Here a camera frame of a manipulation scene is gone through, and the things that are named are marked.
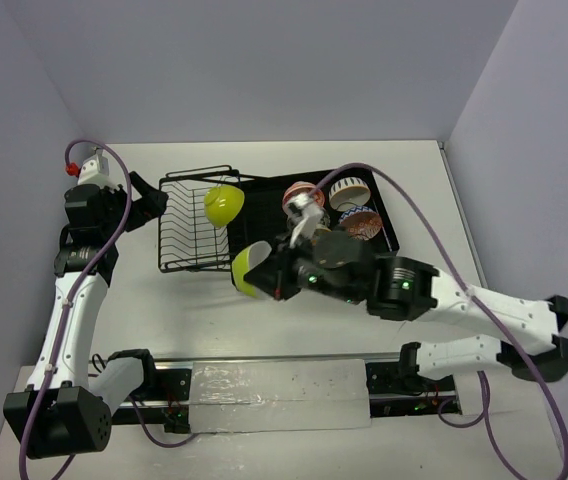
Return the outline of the green bowl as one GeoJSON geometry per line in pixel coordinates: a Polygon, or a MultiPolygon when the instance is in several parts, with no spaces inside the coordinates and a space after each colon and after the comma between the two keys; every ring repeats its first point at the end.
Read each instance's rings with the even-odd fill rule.
{"type": "Polygon", "coordinates": [[[227,184],[214,186],[203,199],[205,216],[214,227],[225,227],[239,215],[244,201],[241,189],[227,184]]]}

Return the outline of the orange floral bowl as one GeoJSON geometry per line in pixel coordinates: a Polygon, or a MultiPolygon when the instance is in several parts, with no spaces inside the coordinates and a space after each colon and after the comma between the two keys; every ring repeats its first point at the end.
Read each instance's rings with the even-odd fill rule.
{"type": "MultiPolygon", "coordinates": [[[[306,181],[297,181],[292,184],[283,195],[282,209],[286,210],[286,205],[296,196],[300,194],[309,194],[316,189],[316,185],[306,181]]],[[[314,201],[319,207],[323,208],[325,205],[325,195],[321,190],[313,194],[314,201]]]]}

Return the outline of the white square bowl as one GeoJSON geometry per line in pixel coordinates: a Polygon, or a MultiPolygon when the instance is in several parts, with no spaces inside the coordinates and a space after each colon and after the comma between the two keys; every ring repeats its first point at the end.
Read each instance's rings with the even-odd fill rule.
{"type": "Polygon", "coordinates": [[[242,294],[262,299],[265,297],[256,287],[244,280],[244,276],[264,262],[271,254],[272,247],[267,241],[255,242],[239,252],[231,263],[232,280],[235,288],[242,294]]]}

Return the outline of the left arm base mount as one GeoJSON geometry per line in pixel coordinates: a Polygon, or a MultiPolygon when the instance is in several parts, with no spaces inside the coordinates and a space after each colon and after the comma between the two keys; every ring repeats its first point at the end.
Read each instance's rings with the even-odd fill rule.
{"type": "Polygon", "coordinates": [[[190,434],[189,404],[193,362],[158,361],[155,383],[134,394],[147,427],[158,425],[164,433],[190,434]]]}

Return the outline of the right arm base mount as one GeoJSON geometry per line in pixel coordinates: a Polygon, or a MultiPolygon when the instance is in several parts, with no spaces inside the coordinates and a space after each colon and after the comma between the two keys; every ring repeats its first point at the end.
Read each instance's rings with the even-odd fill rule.
{"type": "Polygon", "coordinates": [[[399,363],[365,361],[369,410],[372,418],[460,414],[457,389],[452,376],[441,380],[401,377],[399,363]]]}

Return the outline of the orange blue geometric bowl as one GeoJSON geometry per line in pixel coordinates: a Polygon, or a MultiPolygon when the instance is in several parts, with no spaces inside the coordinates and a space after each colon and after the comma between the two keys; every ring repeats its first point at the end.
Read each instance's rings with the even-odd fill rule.
{"type": "Polygon", "coordinates": [[[368,241],[373,239],[383,227],[381,216],[366,206],[357,206],[345,211],[338,225],[351,237],[368,241]]]}

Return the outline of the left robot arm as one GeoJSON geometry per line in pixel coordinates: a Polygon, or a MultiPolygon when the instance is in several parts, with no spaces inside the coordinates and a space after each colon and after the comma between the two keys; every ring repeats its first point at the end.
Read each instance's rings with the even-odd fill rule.
{"type": "Polygon", "coordinates": [[[148,398],[159,386],[146,349],[112,354],[95,380],[88,363],[118,260],[115,241],[160,217],[167,194],[132,172],[126,185],[91,180],[69,189],[64,200],[68,222],[54,260],[55,303],[40,358],[25,390],[8,394],[3,406],[22,458],[104,450],[120,404],[131,394],[148,398]]]}

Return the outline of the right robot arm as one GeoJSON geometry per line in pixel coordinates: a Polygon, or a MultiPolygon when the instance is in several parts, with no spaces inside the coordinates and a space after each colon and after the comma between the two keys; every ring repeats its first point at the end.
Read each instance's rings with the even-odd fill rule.
{"type": "Polygon", "coordinates": [[[448,342],[417,340],[401,347],[398,378],[410,391],[449,375],[507,368],[520,380],[557,382],[568,373],[568,298],[533,301],[470,284],[424,262],[390,253],[345,232],[291,244],[283,237],[243,275],[277,301],[301,290],[350,304],[387,321],[438,323],[468,337],[448,342]]]}

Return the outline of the white bowl pink rim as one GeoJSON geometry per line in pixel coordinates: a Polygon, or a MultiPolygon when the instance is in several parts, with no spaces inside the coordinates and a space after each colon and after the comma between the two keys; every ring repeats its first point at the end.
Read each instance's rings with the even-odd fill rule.
{"type": "Polygon", "coordinates": [[[329,205],[333,210],[345,212],[350,208],[364,206],[370,199],[368,184],[359,177],[344,177],[329,189],[329,205]]]}

